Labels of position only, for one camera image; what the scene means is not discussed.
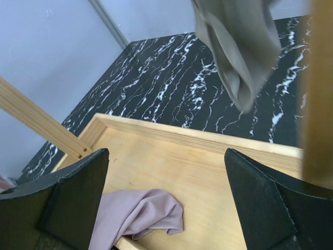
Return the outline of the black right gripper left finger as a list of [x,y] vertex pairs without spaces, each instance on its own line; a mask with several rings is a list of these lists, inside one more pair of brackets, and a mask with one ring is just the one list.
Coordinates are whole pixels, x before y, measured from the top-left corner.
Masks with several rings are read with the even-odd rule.
[[1,249],[88,249],[109,165],[99,149],[1,192]]

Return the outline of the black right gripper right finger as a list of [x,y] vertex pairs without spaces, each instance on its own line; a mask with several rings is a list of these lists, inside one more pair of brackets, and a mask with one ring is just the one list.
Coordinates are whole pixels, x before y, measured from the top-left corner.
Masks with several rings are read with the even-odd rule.
[[332,249],[332,190],[232,148],[224,162],[247,249]]

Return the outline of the pink sock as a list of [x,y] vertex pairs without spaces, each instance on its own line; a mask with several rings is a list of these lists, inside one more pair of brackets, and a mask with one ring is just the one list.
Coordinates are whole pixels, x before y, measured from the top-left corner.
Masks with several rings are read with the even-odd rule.
[[184,231],[183,207],[161,189],[120,190],[101,197],[89,249],[111,249],[120,237],[140,240],[156,229]]

